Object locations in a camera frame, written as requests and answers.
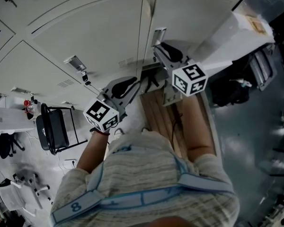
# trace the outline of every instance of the person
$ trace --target person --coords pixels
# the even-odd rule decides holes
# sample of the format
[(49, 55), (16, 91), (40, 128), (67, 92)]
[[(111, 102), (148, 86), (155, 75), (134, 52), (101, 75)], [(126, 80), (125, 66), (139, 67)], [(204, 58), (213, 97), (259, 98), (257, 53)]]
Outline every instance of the person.
[[(186, 163), (191, 174), (199, 178), (214, 179), (231, 186), (231, 181), (215, 155), (215, 150), (196, 96), (183, 99), (183, 133), (187, 148)], [(94, 132), (83, 151), (77, 167), (62, 179), (53, 203), (52, 213), (63, 209), (78, 199), (90, 184), (94, 183), (97, 166), (102, 167), (97, 192), (106, 198), (125, 196), (131, 192), (147, 192), (168, 188), (177, 183), (179, 167), (172, 154), (170, 142), (153, 131), (139, 134), (123, 134), (116, 130), (116, 140), (109, 145), (110, 151), (104, 160), (108, 135)], [(119, 151), (120, 147), (134, 146), (140, 151)], [(78, 203), (71, 207), (79, 210)], [(229, 192), (183, 191), (175, 196), (137, 208), (105, 209), (95, 207), (76, 218), (63, 222), (62, 227), (189, 227), (189, 226), (233, 226), (239, 214), (239, 200)]]

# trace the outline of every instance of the cabinet handle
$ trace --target cabinet handle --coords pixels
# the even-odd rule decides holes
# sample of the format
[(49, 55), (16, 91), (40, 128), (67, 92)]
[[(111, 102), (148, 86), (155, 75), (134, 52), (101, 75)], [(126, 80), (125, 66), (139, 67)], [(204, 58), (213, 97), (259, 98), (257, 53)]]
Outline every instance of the cabinet handle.
[(79, 58), (76, 55), (67, 58), (66, 60), (64, 60), (64, 63), (69, 64), (77, 72), (86, 70), (86, 66), (79, 60)]
[(31, 94), (31, 91), (28, 91), (28, 90), (25, 90), (25, 89), (21, 89), (19, 87), (13, 87), (11, 89), (11, 92), (15, 92), (15, 93), (22, 93), (24, 95), (28, 95), (28, 94)]
[(66, 105), (69, 105), (69, 106), (73, 106), (73, 104), (72, 104), (72, 103), (67, 102), (67, 101), (63, 101), (61, 104), (66, 104)]
[(166, 32), (166, 28), (157, 28), (155, 32), (153, 32), (153, 37), (151, 41), (151, 47), (160, 44), (163, 41), (164, 35)]

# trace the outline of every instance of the wooden board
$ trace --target wooden board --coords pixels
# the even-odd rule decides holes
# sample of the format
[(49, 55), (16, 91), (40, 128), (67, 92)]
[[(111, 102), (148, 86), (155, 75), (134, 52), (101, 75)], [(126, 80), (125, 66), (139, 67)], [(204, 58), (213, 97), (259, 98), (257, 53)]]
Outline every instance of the wooden board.
[(175, 119), (179, 117), (178, 111), (172, 110), (174, 106), (163, 107), (163, 90), (149, 92), (140, 97), (150, 130), (156, 131), (167, 138), (171, 142), (175, 153), (179, 157), (186, 158), (187, 152), (183, 132), (180, 129), (181, 127), (175, 124)]

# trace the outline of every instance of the cable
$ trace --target cable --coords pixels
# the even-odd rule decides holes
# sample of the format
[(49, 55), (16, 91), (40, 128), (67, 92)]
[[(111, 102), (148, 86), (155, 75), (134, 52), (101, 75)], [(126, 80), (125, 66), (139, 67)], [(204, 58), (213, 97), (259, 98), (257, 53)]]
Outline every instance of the cable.
[(174, 148), (174, 132), (175, 132), (176, 124), (177, 124), (177, 122), (174, 122), (174, 124), (172, 125), (172, 132), (171, 132), (171, 146), (172, 146), (172, 148)]
[(6, 179), (6, 177), (2, 174), (2, 172), (0, 171), (1, 175), (3, 176), (4, 179)]
[(64, 172), (63, 172), (63, 169), (61, 168), (61, 166), (60, 166), (60, 157), (59, 157), (59, 152), (58, 152), (58, 154), (57, 154), (57, 156), (58, 156), (58, 166), (60, 167), (60, 169), (61, 169), (61, 171), (62, 171), (62, 173), (63, 173), (63, 175), (65, 175), (64, 174)]
[(29, 143), (30, 143), (30, 147), (33, 147), (33, 144), (32, 144), (32, 142), (30, 141), (30, 139), (29, 139), (29, 136), (27, 136), (27, 138), (28, 138), (28, 141), (29, 141)]
[(25, 131), (25, 133), (28, 134), (28, 135), (30, 136), (30, 138), (35, 138), (36, 140), (40, 140), (40, 139), (38, 139), (38, 138), (35, 137), (35, 136), (31, 136), (27, 131)]
[(171, 146), (174, 148), (174, 133), (175, 133), (175, 127), (176, 127), (177, 122), (175, 121), (172, 125), (172, 132), (171, 132)]
[(116, 125), (116, 126), (114, 126), (114, 127), (111, 127), (111, 129), (112, 129), (112, 128), (115, 128), (115, 127), (117, 127), (117, 126), (118, 126), (118, 124), (119, 124), (119, 123), (117, 123), (117, 125)]

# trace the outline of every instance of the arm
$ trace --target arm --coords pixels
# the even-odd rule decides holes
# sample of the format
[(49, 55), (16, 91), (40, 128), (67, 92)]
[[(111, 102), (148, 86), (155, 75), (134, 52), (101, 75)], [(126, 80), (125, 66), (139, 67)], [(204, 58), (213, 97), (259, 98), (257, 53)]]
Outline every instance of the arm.
[(100, 165), (104, 159), (107, 140), (108, 135), (95, 131), (79, 159), (77, 168), (91, 173)]
[(204, 154), (215, 155), (211, 133), (205, 123), (197, 97), (185, 97), (182, 107), (183, 133), (188, 159), (194, 162)]

